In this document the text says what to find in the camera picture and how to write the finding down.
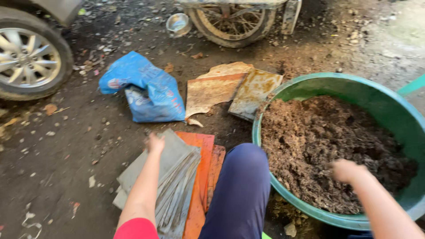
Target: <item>hand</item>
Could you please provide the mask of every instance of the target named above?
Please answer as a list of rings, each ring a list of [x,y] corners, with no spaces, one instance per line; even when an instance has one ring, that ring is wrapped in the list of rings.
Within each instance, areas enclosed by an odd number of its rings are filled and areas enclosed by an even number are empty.
[[[162,153],[165,147],[165,136],[159,138],[156,133],[150,133],[149,139],[145,142],[149,153]]]
[[[368,171],[366,166],[357,165],[355,162],[346,159],[338,159],[332,163],[332,167],[335,179],[344,183],[352,183],[355,177],[361,175],[364,171]]]

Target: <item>red shirt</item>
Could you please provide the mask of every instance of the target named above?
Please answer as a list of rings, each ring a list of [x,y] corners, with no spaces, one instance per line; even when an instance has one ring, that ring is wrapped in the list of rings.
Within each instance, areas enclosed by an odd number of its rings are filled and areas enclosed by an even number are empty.
[[[159,239],[156,228],[146,218],[133,218],[116,230],[113,239]]]

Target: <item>orange board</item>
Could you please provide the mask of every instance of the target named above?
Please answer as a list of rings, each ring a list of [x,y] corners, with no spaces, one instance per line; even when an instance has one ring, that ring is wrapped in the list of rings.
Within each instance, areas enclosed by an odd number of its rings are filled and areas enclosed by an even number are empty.
[[[211,156],[214,147],[214,135],[195,134],[187,132],[175,132],[185,143],[201,147],[201,161],[196,170],[193,184],[192,198],[186,224],[184,226],[183,239],[196,239],[199,237],[202,226],[205,223],[207,206],[208,172],[210,169]]]
[[[208,173],[207,211],[213,199],[215,186],[217,185],[218,176],[220,175],[224,156],[226,155],[226,148],[224,146],[214,145],[212,153],[210,171]]]

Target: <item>green object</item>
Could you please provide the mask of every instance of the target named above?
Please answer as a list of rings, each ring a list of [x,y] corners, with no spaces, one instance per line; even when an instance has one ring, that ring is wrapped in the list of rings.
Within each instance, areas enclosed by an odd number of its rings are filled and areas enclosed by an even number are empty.
[[[80,9],[79,11],[78,11],[78,15],[80,15],[80,16],[83,16],[83,15],[85,15],[87,13],[87,11],[85,10],[85,9]]]
[[[368,111],[381,127],[394,134],[395,139],[404,146],[403,153],[419,163],[418,175],[396,196],[396,200],[413,220],[425,213],[425,119],[404,98],[370,80],[338,73],[297,77],[280,85],[272,94],[275,96],[266,101],[305,100],[318,95],[331,95]],[[257,115],[252,128],[252,140],[258,146],[261,146],[262,117],[263,114]],[[306,215],[340,228],[370,230],[365,215],[336,214],[316,208],[294,196],[270,174],[272,186],[279,194]]]
[[[425,86],[425,75],[422,75],[418,79],[410,82],[409,84],[403,86],[401,89],[397,90],[397,93],[403,97],[409,95],[415,90]]]
[[[264,232],[263,232],[263,235],[261,236],[261,239],[272,239],[271,237],[269,237],[268,235],[266,235]]]

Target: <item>compost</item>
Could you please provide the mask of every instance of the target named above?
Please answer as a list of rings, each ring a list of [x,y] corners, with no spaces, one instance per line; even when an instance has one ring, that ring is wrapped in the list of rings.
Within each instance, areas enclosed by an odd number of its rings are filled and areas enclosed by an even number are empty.
[[[367,112],[330,96],[273,101],[263,114],[261,138],[276,178],[301,200],[332,213],[357,214],[362,207],[350,185],[333,180],[331,162],[365,165],[393,196],[418,169]]]

